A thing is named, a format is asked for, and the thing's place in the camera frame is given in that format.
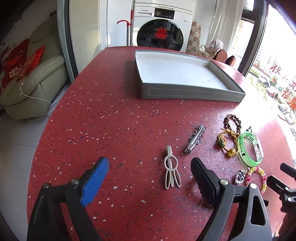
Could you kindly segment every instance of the cable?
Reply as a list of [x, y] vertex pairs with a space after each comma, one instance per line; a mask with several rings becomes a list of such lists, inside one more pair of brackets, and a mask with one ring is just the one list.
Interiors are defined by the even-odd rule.
[[[43, 99], [39, 99], [39, 98], [35, 98], [35, 97], [31, 97], [31, 96], [27, 96], [27, 97], [32, 98], [32, 99], [37, 99], [37, 100], [43, 100]], [[52, 104], [51, 104], [48, 100], [43, 100], [43, 101], [46, 101], [46, 102], [48, 102], [48, 103], [50, 104], [50, 107], [51, 107], [51, 109], [52, 109], [52, 113], [53, 113]]]
[[44, 100], [44, 99], [40, 99], [40, 98], [36, 98], [36, 97], [31, 97], [31, 96], [27, 96], [27, 95], [25, 95], [25, 94], [23, 93], [23, 91], [22, 91], [22, 86], [23, 86], [23, 84], [24, 84], [26, 78], [23, 79], [22, 84], [20, 85], [20, 97], [22, 98], [23, 95], [24, 95], [24, 96], [26, 96], [26, 97], [28, 97], [28, 98], [32, 98], [32, 99], [37, 99], [37, 100], [43, 100], [43, 101], [46, 101], [46, 102], [48, 102], [48, 103], [50, 104], [50, 107], [51, 107], [51, 109], [52, 109], [52, 113], [53, 113], [52, 104], [51, 104], [48, 100]]
[[287, 120], [283, 119], [282, 117], [279, 116], [279, 118], [281, 118], [283, 121], [287, 122], [288, 124], [293, 125], [293, 123], [288, 122]]

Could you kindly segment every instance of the beaded bracelet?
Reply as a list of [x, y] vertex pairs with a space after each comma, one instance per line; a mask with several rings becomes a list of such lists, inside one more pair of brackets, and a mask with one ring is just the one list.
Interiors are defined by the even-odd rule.
[[252, 167], [247, 172], [247, 175], [246, 175], [246, 186], [248, 186], [251, 183], [251, 175], [252, 175], [253, 172], [258, 172], [261, 175], [261, 177], [262, 177], [263, 185], [262, 185], [262, 188], [261, 188], [260, 193], [261, 193], [261, 195], [263, 195], [263, 193], [265, 192], [266, 187], [267, 187], [267, 184], [266, 184], [267, 177], [266, 177], [266, 173], [263, 171], [262, 168], [260, 168], [260, 167]]
[[[246, 148], [244, 146], [244, 137], [248, 138], [252, 144], [254, 145], [256, 158], [257, 160], [254, 161], [247, 153]], [[239, 149], [239, 155], [241, 156], [244, 163], [246, 163], [250, 167], [258, 166], [262, 160], [263, 160], [263, 150], [261, 147], [261, 143], [259, 139], [256, 137], [256, 135], [250, 131], [245, 131], [242, 133], [238, 139], [238, 149]]]

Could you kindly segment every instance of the window frame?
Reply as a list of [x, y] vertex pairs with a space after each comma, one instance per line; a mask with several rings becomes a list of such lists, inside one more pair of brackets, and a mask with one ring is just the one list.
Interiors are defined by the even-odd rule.
[[246, 76], [255, 60], [266, 27], [268, 4], [264, 0], [254, 0], [253, 11], [244, 9], [241, 19], [254, 24], [250, 41], [238, 67], [238, 71]]

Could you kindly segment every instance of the car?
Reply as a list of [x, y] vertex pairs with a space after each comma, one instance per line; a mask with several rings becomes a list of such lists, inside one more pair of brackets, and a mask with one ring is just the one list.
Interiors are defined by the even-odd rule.
[[290, 127], [290, 130], [292, 131], [293, 136], [296, 137], [296, 132], [295, 132], [295, 130], [294, 130], [294, 127]]
[[285, 103], [284, 99], [281, 98], [281, 97], [278, 98], [278, 102], [279, 102], [280, 104], [284, 104], [284, 103]]
[[257, 81], [258, 81], [259, 83], [262, 83], [262, 84], [264, 85], [265, 88], [268, 88], [268, 87], [269, 87], [269, 82], [268, 82], [265, 78], [259, 77], [259, 78], [257, 79]]
[[269, 81], [268, 77], [266, 77], [266, 76], [261, 75], [261, 78], [264, 78], [266, 81]]
[[270, 97], [276, 98], [276, 99], [279, 97], [279, 93], [278, 93], [277, 89], [274, 88], [273, 86], [266, 88], [265, 90]]
[[280, 110], [281, 112], [285, 112], [285, 111], [287, 111], [287, 107], [285, 107], [284, 104], [279, 104], [279, 105], [278, 105], [278, 108], [279, 108], [279, 110]]
[[291, 115], [285, 115], [285, 119], [289, 124], [291, 124], [291, 125], [293, 124], [293, 119], [292, 119]]

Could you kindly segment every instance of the red speckled tabletop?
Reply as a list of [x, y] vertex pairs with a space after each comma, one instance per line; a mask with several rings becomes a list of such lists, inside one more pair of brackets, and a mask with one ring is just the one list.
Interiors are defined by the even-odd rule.
[[[86, 207], [104, 240], [196, 240], [212, 210], [203, 206], [190, 161], [200, 157], [220, 178], [231, 180], [245, 165], [228, 158], [217, 135], [229, 113], [252, 126], [264, 151], [262, 167], [291, 187], [295, 181], [282, 173], [282, 162], [292, 165], [286, 138], [277, 116], [236, 70], [217, 63], [246, 92], [238, 103], [204, 100], [141, 100], [135, 50], [114, 47], [101, 52], [77, 77], [52, 114], [32, 164], [28, 188], [28, 219], [41, 185], [68, 183], [104, 156], [109, 172], [93, 202]], [[201, 145], [185, 155], [196, 125], [207, 127]], [[179, 160], [182, 187], [164, 189], [165, 147]], [[261, 186], [259, 178], [255, 183]], [[267, 188], [264, 199], [272, 230], [282, 222], [279, 196]], [[223, 233], [232, 228], [236, 204]], [[66, 214], [69, 232], [78, 240]]]

